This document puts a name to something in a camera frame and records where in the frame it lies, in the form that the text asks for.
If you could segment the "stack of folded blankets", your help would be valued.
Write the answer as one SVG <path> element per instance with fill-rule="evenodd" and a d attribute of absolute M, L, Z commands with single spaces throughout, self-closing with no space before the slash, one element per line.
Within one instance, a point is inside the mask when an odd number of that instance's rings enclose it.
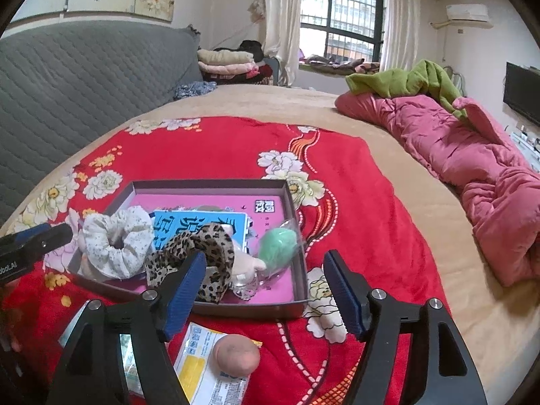
<path fill-rule="evenodd" d="M 237 49 L 199 49 L 197 55 L 204 81 L 217 85 L 274 83 L 274 68 L 256 40 L 243 40 Z"/>

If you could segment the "white floral scrunchie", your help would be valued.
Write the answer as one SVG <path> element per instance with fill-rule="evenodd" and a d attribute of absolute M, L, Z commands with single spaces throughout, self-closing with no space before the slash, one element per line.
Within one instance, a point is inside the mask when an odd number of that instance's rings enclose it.
<path fill-rule="evenodd" d="M 92 213 L 79 233 L 80 273 L 96 281 L 130 279 L 142 272 L 153 241 L 152 218 L 140 206 Z"/>

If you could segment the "green blanket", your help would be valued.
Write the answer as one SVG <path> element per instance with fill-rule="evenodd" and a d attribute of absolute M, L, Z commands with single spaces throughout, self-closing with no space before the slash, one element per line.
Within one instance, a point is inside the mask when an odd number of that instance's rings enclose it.
<path fill-rule="evenodd" d="M 354 95 L 370 92 L 391 99 L 424 94 L 458 119 L 467 118 L 464 110 L 453 106 L 461 96 L 460 91 L 447 72 L 431 60 L 422 59 L 410 71 L 395 68 L 375 74 L 355 73 L 347 76 L 345 81 Z"/>

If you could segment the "pink squishy ball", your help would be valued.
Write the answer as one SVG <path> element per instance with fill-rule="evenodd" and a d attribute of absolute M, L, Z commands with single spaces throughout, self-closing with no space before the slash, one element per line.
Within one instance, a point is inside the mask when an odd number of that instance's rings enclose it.
<path fill-rule="evenodd" d="M 260 350 L 248 337 L 240 334 L 226 334 L 213 348 L 213 356 L 218 368 L 227 375 L 249 377 L 260 364 Z"/>

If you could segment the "black wall television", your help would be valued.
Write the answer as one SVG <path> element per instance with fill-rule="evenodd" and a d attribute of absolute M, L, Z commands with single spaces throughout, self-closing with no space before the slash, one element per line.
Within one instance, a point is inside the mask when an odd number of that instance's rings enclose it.
<path fill-rule="evenodd" d="M 539 69 L 506 63 L 504 103 L 534 125 L 540 125 Z"/>

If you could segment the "window with black frame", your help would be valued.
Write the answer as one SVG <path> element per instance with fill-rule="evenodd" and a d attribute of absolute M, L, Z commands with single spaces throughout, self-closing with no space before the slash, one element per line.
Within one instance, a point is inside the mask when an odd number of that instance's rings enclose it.
<path fill-rule="evenodd" d="M 299 50 L 303 58 L 376 62 L 383 46 L 385 0 L 301 0 Z"/>

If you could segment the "blue patterned cloth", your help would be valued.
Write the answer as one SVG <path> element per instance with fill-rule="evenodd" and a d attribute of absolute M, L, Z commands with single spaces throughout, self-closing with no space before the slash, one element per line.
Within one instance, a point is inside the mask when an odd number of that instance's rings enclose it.
<path fill-rule="evenodd" d="M 214 81 L 194 81 L 187 84 L 176 86 L 173 99 L 175 101 L 191 97 L 198 97 L 213 92 L 217 89 L 217 83 Z"/>

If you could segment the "plush toy with purple bow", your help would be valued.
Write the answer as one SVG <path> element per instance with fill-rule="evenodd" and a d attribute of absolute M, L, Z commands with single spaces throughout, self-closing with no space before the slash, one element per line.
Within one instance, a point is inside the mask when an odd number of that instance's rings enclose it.
<path fill-rule="evenodd" d="M 229 224 L 221 225 L 224 231 L 232 238 L 233 227 Z M 266 270 L 266 264 L 260 259 L 243 251 L 243 248 L 232 238 L 234 245 L 234 265 L 230 283 L 231 290 L 257 289 L 259 286 L 259 273 Z"/>

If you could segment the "right white curtain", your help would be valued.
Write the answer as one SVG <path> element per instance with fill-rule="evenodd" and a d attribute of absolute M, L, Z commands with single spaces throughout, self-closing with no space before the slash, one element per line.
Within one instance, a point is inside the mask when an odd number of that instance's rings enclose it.
<path fill-rule="evenodd" d="M 421 0 L 386 0 L 381 70 L 411 70 L 418 53 Z"/>

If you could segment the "white yellow wipes packet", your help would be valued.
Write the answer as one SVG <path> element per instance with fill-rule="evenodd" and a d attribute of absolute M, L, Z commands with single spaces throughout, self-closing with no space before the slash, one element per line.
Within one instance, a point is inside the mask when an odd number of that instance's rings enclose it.
<path fill-rule="evenodd" d="M 233 336 L 191 322 L 173 365 L 189 404 L 241 404 L 251 370 L 246 377 L 234 377 L 222 369 L 215 347 Z"/>

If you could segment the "leopard print scrunchie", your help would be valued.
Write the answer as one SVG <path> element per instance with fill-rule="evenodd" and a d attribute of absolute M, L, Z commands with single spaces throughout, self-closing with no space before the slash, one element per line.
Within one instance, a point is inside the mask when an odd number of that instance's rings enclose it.
<path fill-rule="evenodd" d="M 204 225 L 197 232 L 180 231 L 145 261 L 146 284 L 157 287 L 168 274 L 176 272 L 192 253 L 205 255 L 205 277 L 197 301 L 220 303 L 230 287 L 235 260 L 231 236 L 218 223 Z"/>

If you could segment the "beige bed sheet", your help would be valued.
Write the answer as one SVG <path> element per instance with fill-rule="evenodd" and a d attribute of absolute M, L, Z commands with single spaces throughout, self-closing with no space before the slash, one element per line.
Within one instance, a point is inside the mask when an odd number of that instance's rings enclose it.
<path fill-rule="evenodd" d="M 310 126 L 367 143 L 373 161 L 391 182 L 437 266 L 443 295 L 481 377 L 487 400 L 504 404 L 523 382 L 539 351 L 539 283 L 503 287 L 472 235 L 459 199 L 386 130 L 340 114 L 332 94 L 276 86 L 226 86 L 168 103 L 126 121 L 72 156 L 24 200 L 4 231 L 41 187 L 70 163 L 80 162 L 112 136 L 140 121 L 231 117 L 264 124 Z"/>

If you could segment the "left white curtain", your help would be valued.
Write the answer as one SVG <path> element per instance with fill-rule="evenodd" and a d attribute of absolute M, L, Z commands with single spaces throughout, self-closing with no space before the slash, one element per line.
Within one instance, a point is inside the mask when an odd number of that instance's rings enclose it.
<path fill-rule="evenodd" d="M 265 54 L 279 63 L 279 84 L 291 87 L 297 78 L 301 0 L 253 0 L 249 11 L 265 23 Z"/>

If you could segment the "green sponge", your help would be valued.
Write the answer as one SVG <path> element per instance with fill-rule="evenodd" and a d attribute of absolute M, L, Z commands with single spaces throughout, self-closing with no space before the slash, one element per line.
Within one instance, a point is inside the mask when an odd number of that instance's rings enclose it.
<path fill-rule="evenodd" d="M 270 228 L 259 240 L 256 258 L 265 269 L 259 272 L 264 279 L 284 272 L 303 247 L 303 240 L 295 219 L 287 219 L 279 226 Z"/>

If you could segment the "white curtain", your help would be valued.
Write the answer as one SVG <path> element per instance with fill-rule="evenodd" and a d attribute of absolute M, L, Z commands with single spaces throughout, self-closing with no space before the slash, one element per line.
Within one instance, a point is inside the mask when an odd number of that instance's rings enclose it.
<path fill-rule="evenodd" d="M 253 0 L 249 11 L 265 23 L 265 54 L 279 63 L 279 84 L 291 87 L 297 78 L 301 0 Z"/>
<path fill-rule="evenodd" d="M 386 0 L 381 70 L 411 70 L 418 53 L 421 0 Z"/>

